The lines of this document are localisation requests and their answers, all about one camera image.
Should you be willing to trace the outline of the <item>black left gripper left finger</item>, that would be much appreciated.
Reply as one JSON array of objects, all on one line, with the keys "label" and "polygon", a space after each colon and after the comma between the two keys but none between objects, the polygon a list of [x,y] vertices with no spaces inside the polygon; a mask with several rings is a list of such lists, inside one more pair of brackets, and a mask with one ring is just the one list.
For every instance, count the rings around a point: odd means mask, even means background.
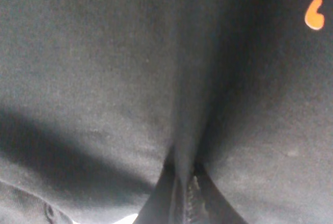
[{"label": "black left gripper left finger", "polygon": [[164,160],[160,178],[136,218],[141,224],[182,223],[182,183],[176,168],[175,147]]}]

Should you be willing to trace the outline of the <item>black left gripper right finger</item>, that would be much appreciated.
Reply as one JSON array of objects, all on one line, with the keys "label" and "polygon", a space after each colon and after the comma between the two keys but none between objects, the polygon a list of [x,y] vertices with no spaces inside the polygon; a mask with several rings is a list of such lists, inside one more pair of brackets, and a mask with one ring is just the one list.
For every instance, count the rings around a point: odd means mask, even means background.
[{"label": "black left gripper right finger", "polygon": [[187,187],[187,223],[246,223],[199,163]]}]

